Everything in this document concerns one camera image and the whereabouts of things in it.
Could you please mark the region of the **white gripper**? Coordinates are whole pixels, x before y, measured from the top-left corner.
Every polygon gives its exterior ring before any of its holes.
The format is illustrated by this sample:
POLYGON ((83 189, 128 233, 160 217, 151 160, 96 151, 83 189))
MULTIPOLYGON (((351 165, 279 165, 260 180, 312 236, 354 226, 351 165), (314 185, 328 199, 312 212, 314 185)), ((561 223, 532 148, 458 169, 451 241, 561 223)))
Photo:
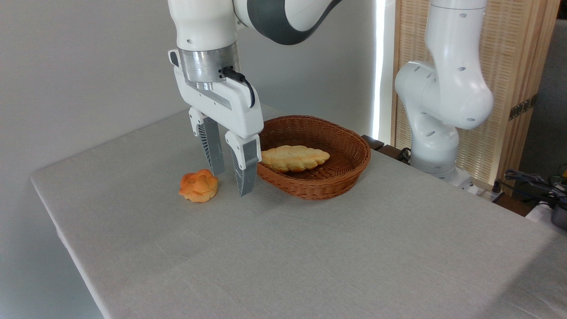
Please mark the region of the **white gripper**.
POLYGON ((256 134, 263 130, 264 120, 259 99, 255 99, 252 107, 249 87, 230 78, 213 83, 210 90, 198 89, 195 83, 186 82, 178 49, 170 50, 168 56, 174 65, 182 99, 192 107, 189 110, 192 131, 201 141, 211 172, 217 176, 225 171, 220 124, 229 130, 225 141, 231 149, 239 194, 249 194, 261 161, 260 139, 256 134))

